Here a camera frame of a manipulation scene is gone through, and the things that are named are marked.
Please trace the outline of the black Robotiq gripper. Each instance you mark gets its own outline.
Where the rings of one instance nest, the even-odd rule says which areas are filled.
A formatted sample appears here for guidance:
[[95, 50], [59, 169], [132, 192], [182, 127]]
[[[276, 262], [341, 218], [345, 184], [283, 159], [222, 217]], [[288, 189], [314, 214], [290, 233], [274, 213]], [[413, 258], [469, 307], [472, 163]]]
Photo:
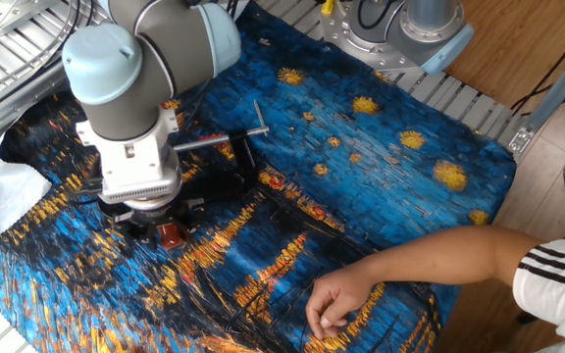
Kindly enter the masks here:
[[157, 248], [155, 227], [173, 225], [179, 231], [194, 233], [201, 228], [204, 213], [203, 198], [186, 199], [153, 210], [136, 210], [120, 203], [114, 206], [114, 230], [123, 235], [128, 243]]

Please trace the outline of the person's bare hand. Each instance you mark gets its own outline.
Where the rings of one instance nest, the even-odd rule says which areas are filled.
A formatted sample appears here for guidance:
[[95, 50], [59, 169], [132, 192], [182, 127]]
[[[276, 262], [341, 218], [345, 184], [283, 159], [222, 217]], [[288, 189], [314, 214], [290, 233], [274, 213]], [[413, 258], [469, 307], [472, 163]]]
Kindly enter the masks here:
[[370, 274], [357, 265], [318, 278], [306, 305], [307, 321], [314, 335], [318, 339], [336, 337], [347, 323], [346, 316], [368, 300], [376, 284]]

